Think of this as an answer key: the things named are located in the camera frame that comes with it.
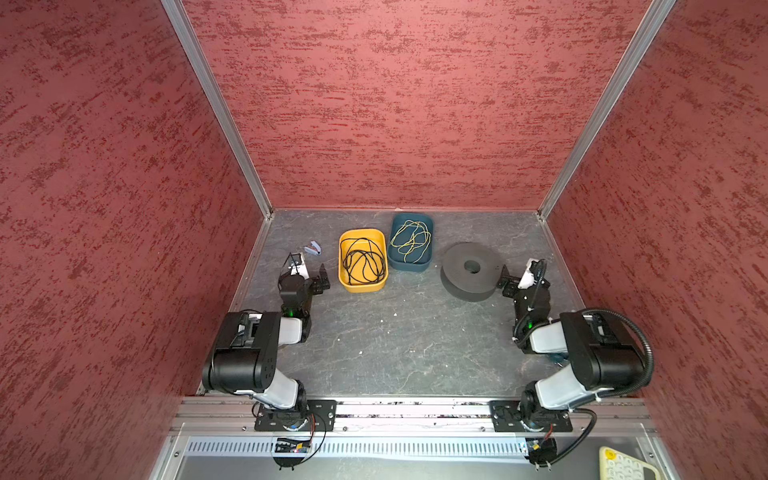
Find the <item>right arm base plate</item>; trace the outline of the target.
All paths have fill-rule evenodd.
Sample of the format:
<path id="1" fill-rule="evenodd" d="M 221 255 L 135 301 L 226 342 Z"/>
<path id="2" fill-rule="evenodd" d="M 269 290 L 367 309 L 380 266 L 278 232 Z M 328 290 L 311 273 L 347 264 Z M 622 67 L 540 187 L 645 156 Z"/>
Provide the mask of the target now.
<path id="1" fill-rule="evenodd" d="M 494 431 L 504 433 L 546 434 L 570 433 L 573 431 L 566 410 L 548 410 L 536 402 L 519 400 L 492 400 L 488 403 Z"/>

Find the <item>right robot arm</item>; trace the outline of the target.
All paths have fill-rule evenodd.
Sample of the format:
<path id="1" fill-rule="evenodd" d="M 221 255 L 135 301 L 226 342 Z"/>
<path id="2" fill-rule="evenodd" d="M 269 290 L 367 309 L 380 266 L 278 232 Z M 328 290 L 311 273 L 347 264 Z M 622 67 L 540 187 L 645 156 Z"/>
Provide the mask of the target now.
<path id="1" fill-rule="evenodd" d="M 651 381 L 655 358 L 648 338 L 626 316 L 584 308 L 550 317 L 547 264 L 533 260 L 516 277 L 501 269 L 497 288 L 513 300 L 513 342 L 526 354 L 562 357 L 566 365 L 530 382 L 518 400 L 492 401 L 497 431 L 565 432 L 569 414 L 603 398 L 630 395 Z"/>

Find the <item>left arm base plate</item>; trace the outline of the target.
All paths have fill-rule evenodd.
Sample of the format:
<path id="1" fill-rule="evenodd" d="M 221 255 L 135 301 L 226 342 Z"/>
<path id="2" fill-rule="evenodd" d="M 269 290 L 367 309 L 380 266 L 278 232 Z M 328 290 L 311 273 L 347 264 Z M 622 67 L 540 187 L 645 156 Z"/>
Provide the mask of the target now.
<path id="1" fill-rule="evenodd" d="M 292 409 L 259 406 L 254 421 L 257 432 L 311 433 L 331 432 L 334 429 L 338 402 L 310 399 L 300 401 Z"/>

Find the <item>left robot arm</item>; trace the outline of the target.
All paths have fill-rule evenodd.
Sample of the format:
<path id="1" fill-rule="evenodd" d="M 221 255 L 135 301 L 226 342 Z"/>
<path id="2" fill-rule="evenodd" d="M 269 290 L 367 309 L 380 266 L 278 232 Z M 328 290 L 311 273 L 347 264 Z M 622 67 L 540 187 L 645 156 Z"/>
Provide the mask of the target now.
<path id="1" fill-rule="evenodd" d="M 294 266 L 278 279 L 279 311 L 227 313 L 202 368 L 204 389 L 253 398 L 269 420 L 286 430 L 303 428 L 311 418 L 306 390 L 278 370 L 277 354 L 308 340 L 312 300 L 329 288 L 324 265 L 314 276 Z"/>

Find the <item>black cable spool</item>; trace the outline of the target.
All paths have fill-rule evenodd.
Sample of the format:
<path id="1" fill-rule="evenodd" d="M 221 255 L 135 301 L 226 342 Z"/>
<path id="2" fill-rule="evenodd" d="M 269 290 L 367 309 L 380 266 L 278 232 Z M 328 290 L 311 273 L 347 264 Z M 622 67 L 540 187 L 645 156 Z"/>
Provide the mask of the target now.
<path id="1" fill-rule="evenodd" d="M 503 266 L 501 256 L 494 250 L 474 242 L 457 243 L 442 257 L 440 278 L 452 296 L 481 302 L 496 291 Z"/>

